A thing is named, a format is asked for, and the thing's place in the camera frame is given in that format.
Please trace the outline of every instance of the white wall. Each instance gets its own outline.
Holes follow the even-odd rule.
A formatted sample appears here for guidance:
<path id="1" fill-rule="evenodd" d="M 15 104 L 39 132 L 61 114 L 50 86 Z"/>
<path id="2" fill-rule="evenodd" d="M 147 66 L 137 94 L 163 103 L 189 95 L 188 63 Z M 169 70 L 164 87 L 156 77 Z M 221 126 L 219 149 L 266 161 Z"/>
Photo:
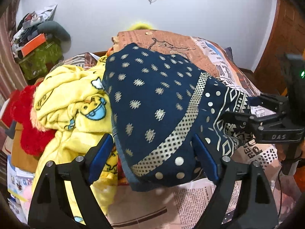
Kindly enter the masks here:
<path id="1" fill-rule="evenodd" d="M 231 46 L 235 63 L 247 69 L 255 69 L 260 60 L 276 6 L 274 0 L 21 0 L 17 23 L 26 13 L 55 3 L 54 20 L 72 39 L 66 58 L 105 51 L 119 31 L 146 22 Z"/>

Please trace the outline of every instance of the patterned blue garment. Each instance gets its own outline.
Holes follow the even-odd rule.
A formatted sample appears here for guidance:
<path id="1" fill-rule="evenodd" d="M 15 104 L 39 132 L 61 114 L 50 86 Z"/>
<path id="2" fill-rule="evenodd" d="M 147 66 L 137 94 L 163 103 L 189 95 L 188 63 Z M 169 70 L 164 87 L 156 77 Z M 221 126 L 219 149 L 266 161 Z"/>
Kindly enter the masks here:
<path id="1" fill-rule="evenodd" d="M 201 167 L 191 141 L 197 132 L 228 156 L 248 140 L 241 127 L 221 119 L 225 111 L 249 113 L 247 95 L 180 55 L 129 44 L 107 59 L 103 85 L 120 157 L 141 183 L 175 186 L 196 178 Z"/>

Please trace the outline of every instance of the red plush toy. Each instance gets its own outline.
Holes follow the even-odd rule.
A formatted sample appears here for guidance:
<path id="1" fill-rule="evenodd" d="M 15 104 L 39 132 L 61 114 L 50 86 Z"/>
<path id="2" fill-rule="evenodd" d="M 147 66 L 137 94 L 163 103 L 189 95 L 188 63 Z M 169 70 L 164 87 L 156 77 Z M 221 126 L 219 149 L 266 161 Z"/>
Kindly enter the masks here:
<path id="1" fill-rule="evenodd" d="M 20 145 L 21 148 L 30 155 L 40 156 L 47 144 L 54 138 L 56 130 L 39 131 L 32 126 L 30 113 L 33 107 L 33 95 L 36 85 L 27 86 L 21 91 L 19 100 L 13 102 L 11 114 L 15 121 L 23 125 Z"/>

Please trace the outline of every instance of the yellow blanket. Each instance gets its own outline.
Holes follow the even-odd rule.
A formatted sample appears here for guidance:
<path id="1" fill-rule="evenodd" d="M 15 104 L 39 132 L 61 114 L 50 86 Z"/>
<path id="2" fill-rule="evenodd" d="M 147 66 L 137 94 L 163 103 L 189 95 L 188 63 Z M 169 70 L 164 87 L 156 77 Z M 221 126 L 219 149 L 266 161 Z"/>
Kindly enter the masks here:
<path id="1" fill-rule="evenodd" d="M 38 86 L 34 97 L 37 122 L 56 129 L 36 169 L 33 191 L 47 161 L 71 162 L 96 146 L 105 133 L 112 133 L 109 97 L 102 86 L 103 62 L 89 70 L 73 65 L 57 67 Z M 70 182 L 65 182 L 74 216 L 81 216 Z M 101 173 L 91 185 L 103 213 L 113 201 L 117 186 L 117 151 L 114 148 Z"/>

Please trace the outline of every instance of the silver screw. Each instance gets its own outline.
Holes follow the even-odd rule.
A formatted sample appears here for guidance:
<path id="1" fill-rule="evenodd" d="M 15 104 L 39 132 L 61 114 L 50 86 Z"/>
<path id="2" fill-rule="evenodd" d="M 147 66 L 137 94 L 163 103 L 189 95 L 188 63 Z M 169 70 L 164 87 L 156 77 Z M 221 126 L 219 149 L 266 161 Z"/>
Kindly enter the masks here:
<path id="1" fill-rule="evenodd" d="M 77 157 L 75 158 L 75 160 L 76 160 L 77 162 L 81 162 L 81 161 L 83 161 L 83 156 L 77 156 Z"/>
<path id="2" fill-rule="evenodd" d="M 260 163 L 258 161 L 253 161 L 252 164 L 255 166 L 255 167 L 260 167 Z"/>
<path id="3" fill-rule="evenodd" d="M 47 163 L 46 163 L 46 166 L 47 167 L 51 167 L 53 165 L 53 161 L 48 161 Z"/>
<path id="4" fill-rule="evenodd" d="M 222 160 L 228 163 L 228 162 L 230 162 L 231 159 L 228 156 L 223 156 Z"/>

